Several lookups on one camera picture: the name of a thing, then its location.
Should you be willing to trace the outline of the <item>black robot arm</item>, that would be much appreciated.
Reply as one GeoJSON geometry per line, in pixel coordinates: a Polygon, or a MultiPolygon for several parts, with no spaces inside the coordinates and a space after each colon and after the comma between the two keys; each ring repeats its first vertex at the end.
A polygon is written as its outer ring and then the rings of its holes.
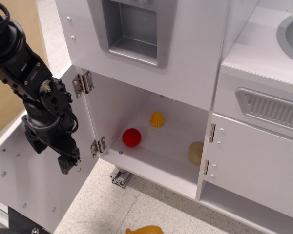
{"type": "Polygon", "coordinates": [[[80,161],[72,134],[78,129],[71,94],[52,76],[43,60],[26,42],[22,27],[0,3],[0,80],[22,99],[27,114],[22,117],[25,136],[40,154],[47,147],[60,156],[63,174],[80,161]]]}

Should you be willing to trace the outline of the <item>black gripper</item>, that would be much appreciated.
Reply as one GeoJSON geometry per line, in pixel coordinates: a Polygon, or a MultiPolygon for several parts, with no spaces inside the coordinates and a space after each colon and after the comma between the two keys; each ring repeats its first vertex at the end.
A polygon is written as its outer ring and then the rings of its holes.
{"type": "Polygon", "coordinates": [[[71,135],[76,131],[72,117],[62,116],[54,122],[42,123],[30,116],[23,116],[22,121],[25,136],[36,153],[40,154],[50,147],[61,155],[58,163],[64,175],[80,163],[80,152],[71,135]]]}

